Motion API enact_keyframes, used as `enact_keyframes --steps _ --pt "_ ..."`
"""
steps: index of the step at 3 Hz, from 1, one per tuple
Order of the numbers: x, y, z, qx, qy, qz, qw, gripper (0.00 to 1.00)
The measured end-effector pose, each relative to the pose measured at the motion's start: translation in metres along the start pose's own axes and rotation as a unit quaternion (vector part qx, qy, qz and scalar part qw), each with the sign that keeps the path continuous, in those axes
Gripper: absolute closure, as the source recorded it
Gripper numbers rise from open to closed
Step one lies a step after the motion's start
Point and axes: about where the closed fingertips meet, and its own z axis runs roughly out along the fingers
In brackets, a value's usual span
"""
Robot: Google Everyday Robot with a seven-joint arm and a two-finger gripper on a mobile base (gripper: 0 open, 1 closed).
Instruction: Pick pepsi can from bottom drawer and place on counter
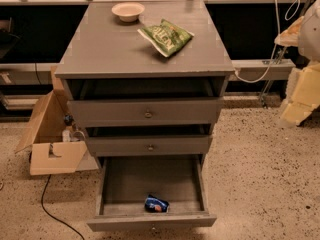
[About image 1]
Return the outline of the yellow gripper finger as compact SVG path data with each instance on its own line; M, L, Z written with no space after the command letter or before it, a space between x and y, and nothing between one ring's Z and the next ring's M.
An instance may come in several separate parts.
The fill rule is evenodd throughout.
M320 106L320 63L311 62L302 70L293 68L289 74L286 98L279 110L279 125L300 125Z
M298 36L304 17L301 16L295 20L286 30L280 33L274 40L274 43L283 47L297 47Z

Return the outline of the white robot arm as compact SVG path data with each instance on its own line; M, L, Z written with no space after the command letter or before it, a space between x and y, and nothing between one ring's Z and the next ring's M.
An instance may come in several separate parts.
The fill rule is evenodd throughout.
M300 125L320 106L320 0L298 18L274 42L294 46L309 60L302 70L293 68L288 77L278 123L281 127Z

